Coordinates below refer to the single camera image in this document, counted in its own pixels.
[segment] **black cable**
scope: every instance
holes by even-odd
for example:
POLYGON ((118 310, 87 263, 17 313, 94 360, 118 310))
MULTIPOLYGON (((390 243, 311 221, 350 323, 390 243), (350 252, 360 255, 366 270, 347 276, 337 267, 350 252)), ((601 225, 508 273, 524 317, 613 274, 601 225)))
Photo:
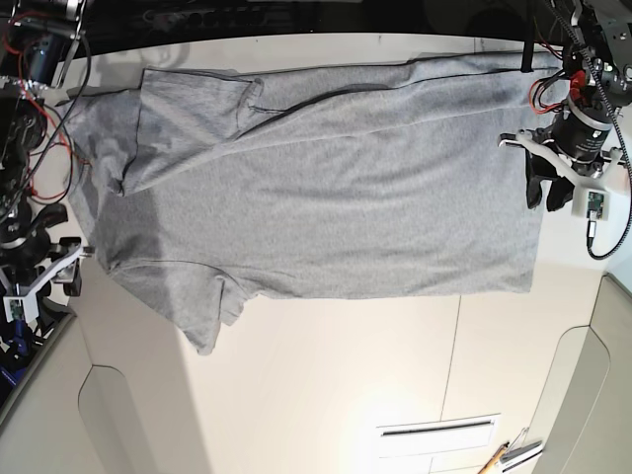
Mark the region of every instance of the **black cable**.
POLYGON ((599 76, 596 70, 594 69, 591 53, 589 52, 586 45, 582 44, 580 39, 577 37, 577 35, 573 31, 573 28, 571 27, 571 25, 567 23, 567 21, 562 17, 560 12, 557 11, 557 9, 549 2, 549 0, 542 0, 542 2, 544 3, 544 5, 546 5, 546 8, 555 16, 555 18, 560 23, 562 28, 566 31, 567 35, 569 36, 571 41, 575 44, 575 46, 578 47, 580 54, 582 55, 582 58, 586 62, 586 65, 589 68, 589 71, 591 72, 591 76, 594 79, 594 84, 596 85, 596 89, 599 92, 601 99, 603 100, 603 104, 605 105, 605 110, 607 112, 607 115, 612 121, 612 126, 614 127, 616 136, 619 139, 619 144, 621 145, 621 152, 623 154, 623 161, 625 162, 625 167, 628 171, 628 179, 630 181, 630 192, 631 192, 630 210, 628 213, 628 221, 625 224, 625 230, 623 231, 621 238, 616 243, 616 245, 612 248, 612 250, 610 250, 609 252, 603 255, 596 255, 593 252, 593 239, 587 238, 587 248, 588 248, 589 255, 595 260, 605 260, 611 257, 617 250, 621 248, 621 246, 623 245, 623 242, 625 241, 626 237, 630 233, 630 228, 632 227, 632 166, 630 165, 630 158, 628 157, 628 152, 625 147, 625 142, 623 141, 623 133, 621 132, 621 128, 619 127, 619 122, 616 118, 616 113, 614 111, 614 108, 612 107, 612 104, 610 103, 607 96, 605 95, 605 91, 603 90, 603 85, 601 84, 601 81, 599 80, 599 76))
POLYGON ((72 104, 70 104, 70 107, 68 108, 64 116, 61 118, 61 121, 57 125, 57 128, 48 139, 48 143, 44 147, 44 150, 41 156, 39 157, 37 163, 35 164, 33 169, 29 172, 27 177, 23 180, 23 182, 20 184, 20 186, 18 187, 18 190, 15 192, 15 196, 13 197, 13 199, 11 199, 11 203, 7 207, 7 210, 4 213, 4 215, 0 217, 0 224, 3 223, 5 220, 7 220, 7 218, 9 217, 9 214, 11 213, 11 209, 13 209, 13 207, 18 203, 18 201, 22 197, 22 194, 24 193, 25 189, 29 186, 29 182, 31 181, 31 178, 40 168, 41 163, 43 163, 43 159, 46 157, 46 154, 48 153, 50 148, 52 148, 52 145, 55 142, 54 141, 55 138, 57 137, 59 132, 64 128, 66 122, 68 121, 68 118, 70 117, 70 114, 72 113, 73 109, 77 105, 79 98, 84 94, 86 87, 88 86, 88 80, 90 79, 90 73, 92 72, 92 53, 90 50, 90 45, 88 44, 88 41, 86 40, 85 35, 81 36, 81 42, 83 44, 84 50, 86 51, 86 74, 81 84, 81 87, 79 88, 79 92, 73 99, 72 104))
MULTIPOLYGON (((61 146, 61 145, 62 143, 57 142, 57 143, 54 143, 50 148, 52 149, 55 146, 61 146)), ((51 202, 40 200, 40 197, 35 197, 35 196, 29 196, 30 200, 40 205, 51 205, 51 204, 59 204, 68 196, 68 194, 70 193, 70 187, 72 186, 72 175, 74 173, 74 150, 72 147, 72 143, 69 146, 70 146, 70 171, 68 172, 68 183, 66 183, 66 187, 64 188, 63 193, 51 202)))
MULTIPOLYGON (((44 105, 44 107, 47 108, 51 113, 53 113, 57 117, 58 122, 61 122, 61 115, 55 108, 51 106, 47 106, 47 105, 44 105)), ((68 196, 68 194, 70 194, 70 188, 72 187, 72 178, 73 178, 73 173, 74 173, 75 147, 74 147, 74 142, 70 139, 70 135, 68 134, 66 125, 63 126, 62 130, 63 130, 64 135, 66 135, 66 139, 68 140, 68 146, 70 147, 70 171, 68 172, 68 183, 66 184, 66 188, 64 189, 62 195, 52 202, 46 202, 46 201, 39 200, 38 198, 31 196, 32 201, 41 205, 59 204, 68 196)), ((53 146, 56 146, 56 145, 61 145, 61 143, 57 142, 53 146)))

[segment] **red wire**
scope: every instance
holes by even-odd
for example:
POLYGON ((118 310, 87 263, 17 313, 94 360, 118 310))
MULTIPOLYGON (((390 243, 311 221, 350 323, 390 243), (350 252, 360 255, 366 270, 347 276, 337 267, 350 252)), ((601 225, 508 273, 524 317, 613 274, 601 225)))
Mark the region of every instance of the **red wire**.
POLYGON ((533 84, 531 84, 531 87, 529 89, 529 105, 531 107, 531 109, 538 114, 539 116, 543 115, 543 114, 547 114, 549 112, 551 112, 552 110, 554 110, 557 107, 560 107, 560 103, 558 102, 557 104, 551 104, 550 106, 546 106, 544 109, 538 109, 535 107, 535 105, 533 104, 533 88, 539 83, 542 82, 543 79, 538 79, 537 81, 535 81, 533 84))

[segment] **gray t-shirt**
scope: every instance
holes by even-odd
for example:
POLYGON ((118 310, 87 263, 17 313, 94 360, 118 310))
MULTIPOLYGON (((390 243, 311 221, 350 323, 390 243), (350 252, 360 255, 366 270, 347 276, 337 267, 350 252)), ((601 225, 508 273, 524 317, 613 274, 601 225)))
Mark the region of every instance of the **gray t-shirt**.
POLYGON ((544 126, 535 54, 225 76, 80 100, 71 203, 109 275, 201 353, 256 294, 529 291, 541 212, 501 132, 544 126))

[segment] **wooden stick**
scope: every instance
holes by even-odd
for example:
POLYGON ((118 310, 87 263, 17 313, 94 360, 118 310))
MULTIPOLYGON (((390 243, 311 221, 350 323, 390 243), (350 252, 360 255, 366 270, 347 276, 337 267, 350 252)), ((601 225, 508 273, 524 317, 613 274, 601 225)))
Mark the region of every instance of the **wooden stick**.
POLYGON ((487 464, 485 464, 483 469, 481 469, 478 474, 487 474, 488 472, 490 472, 492 467, 494 467, 494 464, 496 464, 499 461, 499 459, 501 457, 503 457, 503 454, 505 454, 507 452, 507 448, 509 446, 510 446, 510 444, 508 442, 506 442, 501 447, 499 447, 498 450, 496 451, 496 454, 494 454, 492 459, 490 459, 489 462, 487 464))

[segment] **t-shirt sleeve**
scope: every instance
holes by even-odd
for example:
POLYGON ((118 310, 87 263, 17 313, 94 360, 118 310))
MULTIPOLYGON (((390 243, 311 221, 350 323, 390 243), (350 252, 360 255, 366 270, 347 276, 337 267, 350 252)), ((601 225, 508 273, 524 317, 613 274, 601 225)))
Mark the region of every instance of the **t-shirt sleeve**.
POLYGON ((117 266, 110 276, 171 320, 201 355, 210 354, 221 323, 235 322, 248 299, 233 278, 202 264, 141 261, 117 266))

